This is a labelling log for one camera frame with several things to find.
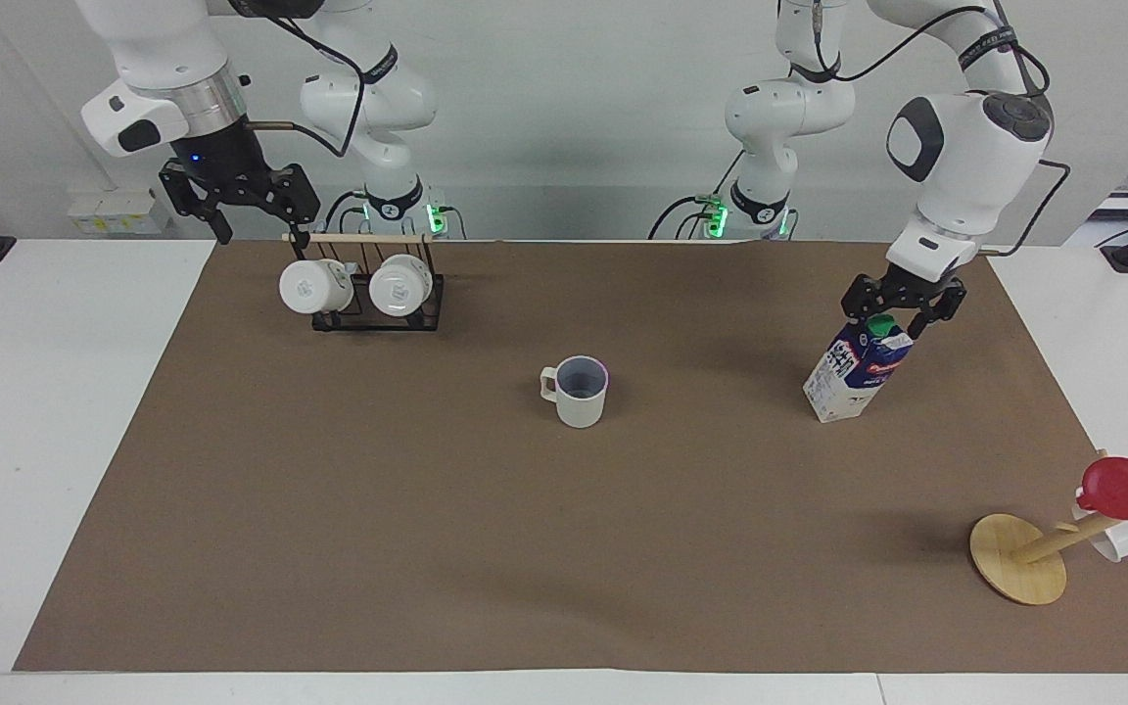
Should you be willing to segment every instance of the gray wall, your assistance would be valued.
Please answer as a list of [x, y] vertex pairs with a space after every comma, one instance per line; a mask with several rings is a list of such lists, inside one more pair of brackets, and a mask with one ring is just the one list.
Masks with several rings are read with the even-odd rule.
[[[1059, 124], [1048, 156], [1077, 168], [1033, 239], [1060, 244], [1128, 174], [1128, 3], [1005, 5], [1056, 78]], [[422, 173], [462, 206], [474, 236], [640, 237], [670, 196], [711, 188], [738, 150], [724, 130], [726, 95], [784, 76], [772, 43], [775, 7], [397, 0], [377, 5], [377, 14], [405, 62], [439, 86], [438, 122], [408, 139]], [[238, 71], [255, 77], [252, 115], [300, 121], [297, 86], [326, 63], [267, 23], [215, 21]], [[863, 67], [904, 35], [857, 0], [847, 65]], [[106, 49], [74, 3], [0, 0], [0, 229], [72, 236], [64, 192], [97, 187], [98, 164], [121, 186], [151, 186], [166, 149], [91, 158], [89, 140], [80, 138], [82, 147], [63, 125], [79, 125], [81, 104], [113, 79]], [[23, 88], [30, 81], [32, 90]], [[883, 151], [891, 116], [914, 95], [961, 88], [952, 55], [935, 41], [918, 41], [858, 85], [851, 124], [796, 143], [800, 237], [895, 237], [917, 188]], [[264, 142], [273, 164], [301, 161], [326, 193], [360, 183], [353, 166], [303, 138]], [[1034, 178], [995, 241], [1014, 240], [1054, 177]], [[279, 230], [255, 214], [232, 220], [243, 237]], [[203, 232], [192, 223], [184, 229]]]

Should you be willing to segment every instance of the brown table mat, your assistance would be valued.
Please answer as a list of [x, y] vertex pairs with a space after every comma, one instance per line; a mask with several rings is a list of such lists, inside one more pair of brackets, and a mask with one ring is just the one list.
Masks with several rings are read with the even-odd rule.
[[[970, 566], [1094, 458], [988, 264], [821, 425], [800, 387], [881, 246], [434, 253], [440, 333], [326, 335], [285, 246], [217, 248], [17, 669], [1128, 672], [1128, 559], [1070, 549], [1042, 608]], [[538, 398], [573, 353], [613, 370], [585, 432]]]

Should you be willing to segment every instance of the mug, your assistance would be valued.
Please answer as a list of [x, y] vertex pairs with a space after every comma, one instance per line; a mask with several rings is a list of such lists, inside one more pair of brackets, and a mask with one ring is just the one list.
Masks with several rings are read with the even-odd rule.
[[412, 316], [434, 293], [434, 275], [420, 257], [394, 255], [368, 282], [368, 298], [386, 316]]
[[281, 300], [296, 314], [341, 311], [354, 300], [354, 284], [337, 259], [300, 259], [281, 272]]
[[555, 368], [543, 369], [543, 398], [555, 405], [561, 421], [572, 428], [591, 428], [603, 416], [603, 402], [613, 376], [603, 362], [578, 355]]

